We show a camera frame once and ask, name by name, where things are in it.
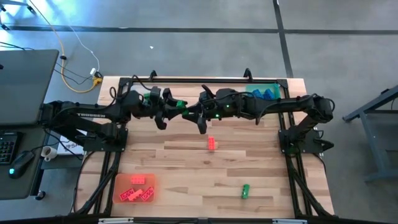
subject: black desk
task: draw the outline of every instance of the black desk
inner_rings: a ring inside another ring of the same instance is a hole
[[[58,50],[0,51],[0,130],[24,133],[18,152],[42,146],[46,133],[36,125],[40,105],[49,86]],[[34,151],[24,175],[18,179],[8,176],[10,166],[0,166],[0,200],[26,198],[37,178],[40,149]]]

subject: wooden table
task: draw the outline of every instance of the wooden table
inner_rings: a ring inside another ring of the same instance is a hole
[[[118,86],[120,77],[105,77],[98,103],[111,102],[109,88]],[[304,80],[288,79],[290,96],[306,95]],[[200,84],[160,83],[171,89],[173,97],[188,105],[198,101]],[[215,93],[219,88],[244,91],[245,84],[208,84]],[[135,84],[140,93],[143,87]],[[296,123],[305,114],[294,113]],[[228,118],[207,122],[207,133],[199,134],[196,124],[178,116],[168,121],[166,130],[158,130],[149,118],[133,118],[128,124],[129,137],[122,154],[119,173],[153,173],[157,178],[155,200],[151,204],[114,204],[114,217],[224,217],[292,218],[292,199],[285,157],[280,153],[277,114],[265,115],[260,124],[246,119]],[[208,136],[218,148],[208,152]],[[80,177],[76,207],[80,208],[98,185],[103,152],[87,161]],[[317,200],[333,213],[322,163],[311,154],[303,155],[307,184]],[[249,198],[241,199],[242,186],[249,184]],[[303,198],[297,192],[304,212]],[[102,206],[106,203],[104,193]]]

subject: concrete floor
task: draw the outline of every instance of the concrete floor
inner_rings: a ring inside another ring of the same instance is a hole
[[[56,25],[103,27],[217,27],[275,29],[271,0],[69,0],[34,1]],[[397,29],[398,2],[393,0],[279,0],[286,29]],[[45,24],[26,9],[7,7],[7,24]],[[255,77],[286,77],[278,34],[196,34],[80,32],[100,59],[103,75],[240,77],[246,67]],[[96,61],[71,32],[60,32],[68,68],[81,75]],[[52,32],[0,31],[3,42],[35,49],[60,49]],[[335,119],[319,128],[335,147],[325,153],[335,213],[344,218],[398,222],[398,180],[365,183],[376,170],[362,125],[340,118],[398,83],[397,35],[287,35],[295,78],[307,91],[336,102]],[[89,83],[74,86],[81,90]],[[81,95],[68,90],[55,73],[46,101],[95,103],[99,88]],[[0,201],[0,220],[48,217],[69,212],[77,170],[46,171],[43,201]]]

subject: white cable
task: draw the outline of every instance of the white cable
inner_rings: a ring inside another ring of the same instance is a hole
[[[97,65],[98,65],[97,72],[99,72],[99,71],[100,71],[100,60],[98,60],[98,58],[95,56],[95,54],[94,54],[94,52],[93,52],[92,50],[90,50],[88,47],[86,47],[86,46],[81,42],[79,36],[77,35],[76,31],[72,28],[72,26],[68,25],[68,27],[71,28],[71,30],[75,33],[75,35],[76,35],[77,39],[79,40],[80,44],[81,44],[85,49],[87,49],[87,50],[94,56],[95,59],[97,59]]]

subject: keyboard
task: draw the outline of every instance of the keyboard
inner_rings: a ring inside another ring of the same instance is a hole
[[[0,165],[9,165],[13,162],[22,135],[18,131],[0,131]]]

